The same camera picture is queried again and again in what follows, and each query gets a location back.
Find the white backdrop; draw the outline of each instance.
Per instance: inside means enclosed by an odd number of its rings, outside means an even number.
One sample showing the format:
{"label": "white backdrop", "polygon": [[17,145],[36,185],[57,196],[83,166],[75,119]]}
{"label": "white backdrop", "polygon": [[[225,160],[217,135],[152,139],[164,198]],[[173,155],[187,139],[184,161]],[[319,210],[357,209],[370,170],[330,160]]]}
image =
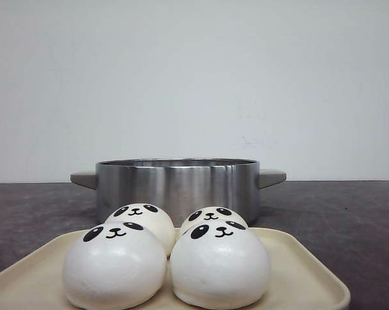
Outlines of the white backdrop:
{"label": "white backdrop", "polygon": [[389,1],[0,0],[0,182],[210,156],[389,180]]}

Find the stainless steel pot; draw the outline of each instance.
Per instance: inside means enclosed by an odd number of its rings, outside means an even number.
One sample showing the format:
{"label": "stainless steel pot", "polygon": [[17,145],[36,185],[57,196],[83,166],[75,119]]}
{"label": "stainless steel pot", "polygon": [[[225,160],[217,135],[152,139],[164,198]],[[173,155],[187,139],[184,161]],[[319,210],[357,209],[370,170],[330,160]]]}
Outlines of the stainless steel pot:
{"label": "stainless steel pot", "polygon": [[255,160],[227,158],[102,161],[95,172],[71,174],[71,181],[97,191],[97,221],[129,203],[153,203],[174,225],[197,209],[221,206],[246,222],[259,214],[259,189],[285,181],[286,173],[260,170]]}

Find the panda eye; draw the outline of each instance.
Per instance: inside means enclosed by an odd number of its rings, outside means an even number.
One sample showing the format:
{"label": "panda eye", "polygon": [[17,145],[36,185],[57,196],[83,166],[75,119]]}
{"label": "panda eye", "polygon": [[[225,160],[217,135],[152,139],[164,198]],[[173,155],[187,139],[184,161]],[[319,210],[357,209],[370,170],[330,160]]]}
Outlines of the panda eye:
{"label": "panda eye", "polygon": [[194,212],[192,215],[190,215],[190,217],[188,218],[188,221],[191,222],[191,221],[194,221],[196,218],[198,218],[201,214],[201,211],[196,211]]}
{"label": "panda eye", "polygon": [[196,227],[191,234],[192,239],[198,239],[202,236],[204,236],[208,231],[208,225],[202,225],[199,227]]}
{"label": "panda eye", "polygon": [[217,211],[223,215],[232,215],[232,212],[225,208],[217,208]]}
{"label": "panda eye", "polygon": [[158,209],[153,205],[144,205],[143,207],[151,212],[158,212]]}
{"label": "panda eye", "polygon": [[137,231],[142,231],[144,228],[143,226],[137,224],[137,223],[132,223],[132,222],[125,222],[123,223],[124,226],[127,226],[128,228],[135,229]]}
{"label": "panda eye", "polygon": [[94,229],[91,229],[90,231],[87,232],[87,234],[84,236],[83,241],[88,242],[94,239],[96,236],[98,236],[101,231],[103,231],[104,227],[96,227]]}
{"label": "panda eye", "polygon": [[231,222],[231,221],[227,221],[226,223],[234,228],[241,229],[242,231],[246,230],[246,227],[240,225],[239,223]]}
{"label": "panda eye", "polygon": [[119,209],[116,210],[116,212],[114,213],[114,217],[119,216],[119,215],[122,215],[122,213],[124,213],[124,212],[127,211],[127,210],[128,210],[128,207],[119,208]]}

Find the gray countertop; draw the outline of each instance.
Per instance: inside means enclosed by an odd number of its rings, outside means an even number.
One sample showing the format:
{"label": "gray countertop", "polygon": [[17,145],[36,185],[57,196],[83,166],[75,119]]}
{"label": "gray countertop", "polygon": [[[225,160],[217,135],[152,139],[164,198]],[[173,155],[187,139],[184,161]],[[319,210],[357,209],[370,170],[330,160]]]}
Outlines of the gray countertop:
{"label": "gray countertop", "polygon": [[[251,224],[294,235],[349,288],[350,309],[389,309],[389,181],[287,181],[261,191]],[[95,192],[0,184],[0,271],[60,234],[95,225]]]}

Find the square tray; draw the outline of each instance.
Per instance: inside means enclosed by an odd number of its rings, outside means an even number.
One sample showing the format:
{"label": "square tray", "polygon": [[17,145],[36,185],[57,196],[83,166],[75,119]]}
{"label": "square tray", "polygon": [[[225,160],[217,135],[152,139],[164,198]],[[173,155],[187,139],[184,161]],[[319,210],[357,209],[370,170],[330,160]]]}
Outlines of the square tray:
{"label": "square tray", "polygon": [[[350,293],[292,235],[251,228],[266,245],[272,259],[272,279],[258,302],[242,309],[348,309]],[[61,270],[69,246],[85,231],[63,234],[0,273],[0,309],[78,309],[65,298]],[[174,296],[170,275],[149,301],[133,308],[201,309]]]}

